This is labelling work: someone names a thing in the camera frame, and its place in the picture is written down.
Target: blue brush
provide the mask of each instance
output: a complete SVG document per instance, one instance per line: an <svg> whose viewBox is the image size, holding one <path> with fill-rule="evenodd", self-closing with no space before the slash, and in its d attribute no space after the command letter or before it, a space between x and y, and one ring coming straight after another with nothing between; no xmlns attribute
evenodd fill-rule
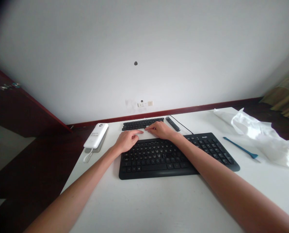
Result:
<svg viewBox="0 0 289 233"><path fill-rule="evenodd" d="M243 150L244 152L246 152L248 155L251 156L251 158L255 159L256 161L258 161L258 162L262 162L262 161L263 161L263 159L260 158L257 154L253 154L253 153L247 151L247 150L244 149L243 147L237 145L235 142L232 142L232 141L231 141L230 139L228 139L227 137L223 137L223 138L224 138L225 140L227 140L227 141L233 143L233 144L234 144L235 146L237 146L239 149L241 149L241 150Z"/></svg>

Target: forearm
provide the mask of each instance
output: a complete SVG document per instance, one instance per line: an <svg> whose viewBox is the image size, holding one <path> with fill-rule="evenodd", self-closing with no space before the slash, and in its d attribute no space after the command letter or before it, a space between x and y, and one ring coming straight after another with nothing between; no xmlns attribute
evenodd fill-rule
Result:
<svg viewBox="0 0 289 233"><path fill-rule="evenodd" d="M289 232L289 216L252 185L181 134L175 134L171 141L185 154L247 232Z"/></svg>
<svg viewBox="0 0 289 233"><path fill-rule="evenodd" d="M70 185L25 232L69 232L103 174L120 152L111 147Z"/></svg>

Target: white power bank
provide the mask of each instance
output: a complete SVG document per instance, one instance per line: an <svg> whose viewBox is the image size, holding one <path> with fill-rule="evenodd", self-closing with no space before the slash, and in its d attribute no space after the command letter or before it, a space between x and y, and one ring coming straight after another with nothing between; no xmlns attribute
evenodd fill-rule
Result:
<svg viewBox="0 0 289 233"><path fill-rule="evenodd" d="M107 123L98 123L83 146L85 148L96 149L107 131L108 126Z"/></svg>

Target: dark red door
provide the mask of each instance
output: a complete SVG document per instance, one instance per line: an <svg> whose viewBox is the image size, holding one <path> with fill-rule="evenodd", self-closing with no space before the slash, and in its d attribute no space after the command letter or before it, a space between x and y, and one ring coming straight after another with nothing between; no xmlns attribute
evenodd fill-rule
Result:
<svg viewBox="0 0 289 233"><path fill-rule="evenodd" d="M0 71L0 125L23 137L72 132Z"/></svg>

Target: floor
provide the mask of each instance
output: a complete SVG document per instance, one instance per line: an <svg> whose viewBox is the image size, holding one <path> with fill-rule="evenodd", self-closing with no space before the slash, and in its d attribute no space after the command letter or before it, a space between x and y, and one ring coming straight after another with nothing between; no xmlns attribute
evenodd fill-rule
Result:
<svg viewBox="0 0 289 233"><path fill-rule="evenodd" d="M24 138L0 126L0 170L36 138Z"/></svg>
<svg viewBox="0 0 289 233"><path fill-rule="evenodd" d="M289 139L289 119L267 104L234 106L260 121L273 123ZM0 171L0 232L23 232L59 196L93 127L72 134L35 139Z"/></svg>

